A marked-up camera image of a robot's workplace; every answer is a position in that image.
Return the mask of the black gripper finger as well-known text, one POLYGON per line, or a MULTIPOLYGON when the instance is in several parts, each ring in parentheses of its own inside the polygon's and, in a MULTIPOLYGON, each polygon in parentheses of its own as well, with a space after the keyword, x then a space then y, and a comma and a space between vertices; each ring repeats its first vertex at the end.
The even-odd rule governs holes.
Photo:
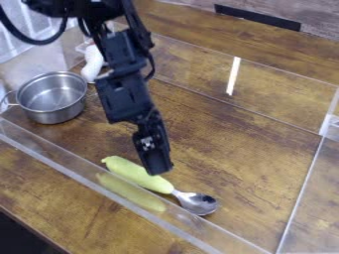
POLYGON ((149 176, 161 175, 172 170, 169 143, 165 128, 161 124, 137 126, 132 142, 149 176))

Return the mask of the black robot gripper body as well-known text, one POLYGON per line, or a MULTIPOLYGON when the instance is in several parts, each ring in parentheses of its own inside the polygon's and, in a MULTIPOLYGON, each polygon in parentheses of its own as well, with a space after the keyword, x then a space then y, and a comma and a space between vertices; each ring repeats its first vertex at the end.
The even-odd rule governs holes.
POLYGON ((125 76, 110 74, 94 82, 94 88, 109 124, 129 122, 145 136, 164 133, 160 113, 138 72, 125 76))

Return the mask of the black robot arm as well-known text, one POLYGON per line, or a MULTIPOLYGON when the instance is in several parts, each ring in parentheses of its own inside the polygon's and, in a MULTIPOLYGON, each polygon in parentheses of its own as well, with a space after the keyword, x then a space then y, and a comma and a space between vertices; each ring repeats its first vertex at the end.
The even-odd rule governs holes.
POLYGON ((94 80, 94 88, 109 123, 137 126, 133 146, 150 176, 172 170, 169 142, 161 114, 152 101, 148 80, 154 67, 150 33, 137 17, 130 0, 22 0, 30 10, 53 18, 73 17, 83 22, 109 66, 94 80))

